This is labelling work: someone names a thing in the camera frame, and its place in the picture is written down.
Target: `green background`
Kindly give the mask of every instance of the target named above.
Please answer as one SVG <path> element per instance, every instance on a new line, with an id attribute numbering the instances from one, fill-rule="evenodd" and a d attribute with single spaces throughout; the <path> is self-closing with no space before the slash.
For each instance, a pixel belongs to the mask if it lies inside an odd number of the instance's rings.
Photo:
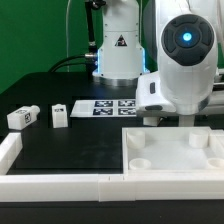
<path id="1" fill-rule="evenodd" d="M 24 75 L 47 71 L 66 57 L 66 9 L 68 0 L 1 0 L 0 93 Z M 102 43 L 102 21 L 93 12 L 96 40 Z M 73 0 L 69 14 L 69 54 L 88 51 L 84 0 Z M 154 64 L 148 60 L 149 69 Z M 219 55 L 219 67 L 224 60 Z"/>

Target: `black table surface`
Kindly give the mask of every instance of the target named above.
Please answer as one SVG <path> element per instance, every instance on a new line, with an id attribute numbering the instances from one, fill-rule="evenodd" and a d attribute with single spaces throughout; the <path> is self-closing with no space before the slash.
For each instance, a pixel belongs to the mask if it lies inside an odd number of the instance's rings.
<path id="1" fill-rule="evenodd" d="M 38 120 L 22 133 L 23 150 L 7 175 L 122 173 L 122 127 L 142 127 L 142 118 L 69 118 L 54 129 L 51 106 L 76 100 L 134 99 L 136 87 L 93 83 L 86 73 L 32 73 L 0 94 L 0 142 L 7 114 L 38 105 Z M 196 126 L 224 128 L 224 114 L 198 116 Z M 177 126 L 167 118 L 161 126 Z M 0 203 L 0 223 L 223 223 L 224 200 L 135 202 Z"/>

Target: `small white cube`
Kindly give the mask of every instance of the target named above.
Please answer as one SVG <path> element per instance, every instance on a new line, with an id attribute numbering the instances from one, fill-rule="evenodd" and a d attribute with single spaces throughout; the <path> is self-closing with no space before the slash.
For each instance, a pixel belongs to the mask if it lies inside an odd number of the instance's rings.
<path id="1" fill-rule="evenodd" d="M 38 106 L 21 107 L 7 115 L 9 129 L 22 130 L 37 120 Z"/>
<path id="2" fill-rule="evenodd" d="M 68 117 L 65 105 L 57 104 L 52 106 L 52 118 L 54 128 L 68 127 Z"/>

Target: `white plastic frame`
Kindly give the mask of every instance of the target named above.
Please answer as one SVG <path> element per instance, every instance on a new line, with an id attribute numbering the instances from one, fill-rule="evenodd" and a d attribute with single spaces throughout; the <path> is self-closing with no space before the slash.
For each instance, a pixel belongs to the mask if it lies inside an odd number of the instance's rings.
<path id="1" fill-rule="evenodd" d="M 224 199 L 224 169 L 139 172 L 129 170 L 126 144 L 129 129 L 123 129 L 124 174 L 122 175 L 7 176 L 5 174 L 22 149 L 21 134 L 9 134 L 0 145 L 0 202 Z M 150 129 L 161 134 L 183 133 L 190 130 L 189 128 Z M 210 147 L 218 157 L 223 157 L 224 131 L 205 129 L 210 132 Z"/>

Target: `white robot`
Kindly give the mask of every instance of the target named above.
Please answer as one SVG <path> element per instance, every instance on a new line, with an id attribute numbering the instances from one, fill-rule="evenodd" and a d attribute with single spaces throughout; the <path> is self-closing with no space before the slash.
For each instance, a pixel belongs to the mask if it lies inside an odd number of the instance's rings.
<path id="1" fill-rule="evenodd" d="M 180 126 L 192 126 L 194 114 L 224 113 L 224 91 L 212 92 L 217 42 L 223 46 L 223 6 L 219 0 L 148 4 L 145 36 L 158 71 L 138 80 L 137 113 L 149 117 L 146 124 L 156 125 L 160 116 L 180 115 Z"/>
<path id="2" fill-rule="evenodd" d="M 103 11 L 103 45 L 98 51 L 96 82 L 136 85 L 145 68 L 145 50 L 139 43 L 139 5 L 136 0 L 106 0 Z"/>

